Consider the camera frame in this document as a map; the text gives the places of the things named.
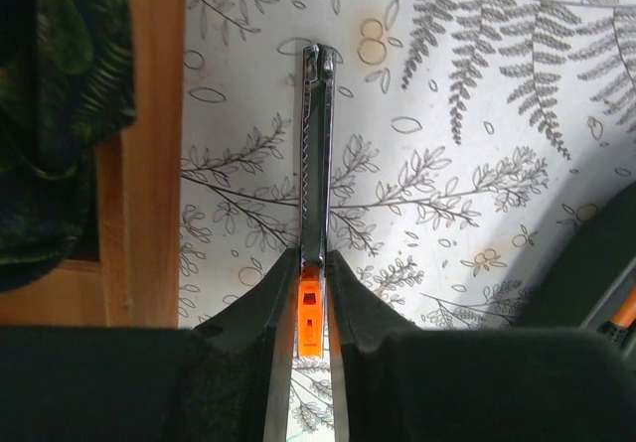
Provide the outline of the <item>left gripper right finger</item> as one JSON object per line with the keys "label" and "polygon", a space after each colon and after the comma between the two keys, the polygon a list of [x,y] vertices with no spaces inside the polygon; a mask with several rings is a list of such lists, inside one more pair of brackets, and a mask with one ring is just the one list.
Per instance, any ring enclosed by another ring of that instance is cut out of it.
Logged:
{"label": "left gripper right finger", "polygon": [[575,329],[423,330],[327,257],[340,441],[631,441],[635,378]]}

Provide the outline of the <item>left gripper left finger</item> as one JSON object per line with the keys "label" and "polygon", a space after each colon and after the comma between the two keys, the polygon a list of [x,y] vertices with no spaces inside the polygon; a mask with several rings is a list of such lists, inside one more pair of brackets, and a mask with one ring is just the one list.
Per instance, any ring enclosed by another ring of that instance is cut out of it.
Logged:
{"label": "left gripper left finger", "polygon": [[192,329],[5,327],[5,441],[282,441],[299,256]]}

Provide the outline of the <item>black plastic tool case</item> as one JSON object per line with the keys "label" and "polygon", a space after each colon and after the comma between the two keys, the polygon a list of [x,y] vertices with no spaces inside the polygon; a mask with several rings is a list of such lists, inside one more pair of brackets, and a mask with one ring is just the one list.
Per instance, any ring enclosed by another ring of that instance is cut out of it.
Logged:
{"label": "black plastic tool case", "polygon": [[578,328],[635,360],[635,186],[575,234],[517,319],[518,328]]}

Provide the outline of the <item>orange utility knife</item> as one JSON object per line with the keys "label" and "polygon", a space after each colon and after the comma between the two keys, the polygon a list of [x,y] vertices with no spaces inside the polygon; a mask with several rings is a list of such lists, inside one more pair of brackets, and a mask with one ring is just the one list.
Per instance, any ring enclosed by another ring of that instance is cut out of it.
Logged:
{"label": "orange utility knife", "polygon": [[300,273],[297,354],[321,358],[326,322],[326,255],[331,187],[335,50],[312,44],[302,54]]}

